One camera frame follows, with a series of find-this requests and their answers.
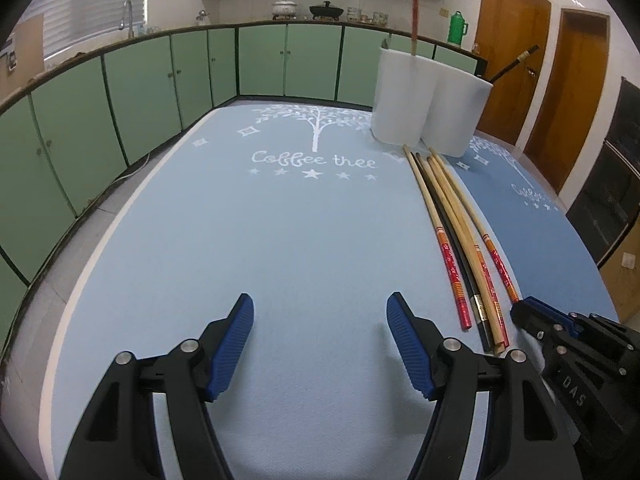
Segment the gray tile floor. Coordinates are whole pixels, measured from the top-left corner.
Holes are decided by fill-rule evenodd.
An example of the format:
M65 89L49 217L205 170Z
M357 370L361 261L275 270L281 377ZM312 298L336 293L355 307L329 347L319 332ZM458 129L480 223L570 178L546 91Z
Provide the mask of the gray tile floor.
M267 103L241 100L232 106ZM484 134L482 136L509 150L548 192L558 207L566 211L564 204L522 152L499 139ZM168 146L162 153L150 158L146 166L124 180L91 213L46 272L20 324L2 382L0 417L18 448L42 478L46 478L46 472L38 444L40 393L50 347L60 317L78 277L107 228L139 184L170 148Z

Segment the metal bolt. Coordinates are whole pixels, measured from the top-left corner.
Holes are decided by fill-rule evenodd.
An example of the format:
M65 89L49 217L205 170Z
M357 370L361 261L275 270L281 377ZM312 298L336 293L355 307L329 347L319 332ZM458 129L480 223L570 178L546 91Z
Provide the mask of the metal bolt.
M442 345L444 346L444 348L446 348L447 350L449 350L451 352L457 352L458 350L460 350L462 348L462 344L460 343L460 341L458 341L457 339L454 339L452 337L449 337L448 339L445 339L442 342Z
M131 361L132 357L133 355L131 355L131 352L120 352L118 355L116 355L116 362L119 365L125 365L129 361Z
M187 339L180 343L180 350L183 352L190 354L191 352L195 352L198 349L198 342L195 339Z
M517 363L523 363L527 360L527 355L522 350L514 350L510 355L511 359L513 359Z

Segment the green thermos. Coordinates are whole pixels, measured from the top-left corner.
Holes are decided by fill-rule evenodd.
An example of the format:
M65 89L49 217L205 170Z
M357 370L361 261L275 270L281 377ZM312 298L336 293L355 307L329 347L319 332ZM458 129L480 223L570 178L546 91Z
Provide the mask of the green thermos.
M459 10L451 17L451 24L449 25L449 37L447 43L451 43L457 46L462 44L462 36L466 36L466 32L469 30L469 24L465 22L462 14Z

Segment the green cabinet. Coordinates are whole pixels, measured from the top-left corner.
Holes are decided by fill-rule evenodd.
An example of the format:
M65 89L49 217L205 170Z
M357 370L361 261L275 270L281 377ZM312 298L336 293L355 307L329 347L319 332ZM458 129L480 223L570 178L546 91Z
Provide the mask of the green cabinet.
M214 28L209 33L209 72L214 106L238 95L236 88L236 30Z
M0 116L0 204L0 245L32 280L74 212L38 138L28 97Z
M478 66L477 59L465 56L465 54L460 54L459 52L444 46L436 47L436 53L434 54L433 59L444 63L445 65L453 66L460 70L464 70L465 72L469 72L470 74L476 73L476 67Z
M129 162L180 133L168 36L104 55L107 85Z
M400 52L406 52L408 54L411 53L411 38L406 36L398 36L394 34L391 37L391 44L389 48L394 50L399 50ZM431 59L433 57L433 49L435 45L433 43L428 43L427 41L418 40L418 48L416 49L416 54L422 57L428 57Z
M24 283L0 258L0 349L9 335L15 313L26 291L27 287Z
M285 95L334 100L342 28L287 26Z
M171 36L175 85L182 126L187 128L213 108L209 79L207 31Z
M284 95L287 25L241 27L238 63L242 95Z
M344 31L338 101L373 106L380 45L386 32L347 27Z
M96 57L36 88L33 108L53 168L77 213L127 165Z

